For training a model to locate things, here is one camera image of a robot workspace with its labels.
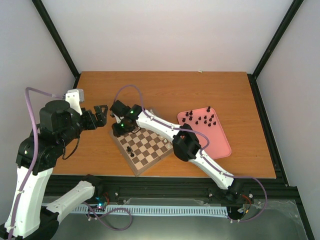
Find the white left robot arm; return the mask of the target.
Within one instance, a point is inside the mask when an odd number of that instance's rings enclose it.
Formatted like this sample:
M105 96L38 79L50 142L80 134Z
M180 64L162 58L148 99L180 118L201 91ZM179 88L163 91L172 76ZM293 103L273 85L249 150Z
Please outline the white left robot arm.
M106 125L108 106L98 105L94 110L82 108L78 113L65 100L50 101L40 109L40 123L18 148L16 194L10 215L0 226L2 239L50 240L74 208L103 198L101 180L88 174L56 202L42 205L57 159L66 157L66 146L79 140L83 131Z

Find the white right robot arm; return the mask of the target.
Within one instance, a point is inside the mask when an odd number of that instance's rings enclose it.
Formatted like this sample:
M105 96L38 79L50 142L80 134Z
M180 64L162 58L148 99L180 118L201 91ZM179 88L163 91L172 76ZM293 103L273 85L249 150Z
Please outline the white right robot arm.
M179 125L168 122L137 104L130 107L115 100L110 110L116 119L116 123L112 125L114 136L123 136L137 127L163 136L171 142L174 155L178 159L196 165L225 191L223 197L226 201L237 202L243 183L206 153L205 148L210 141L204 134L194 131L187 123Z

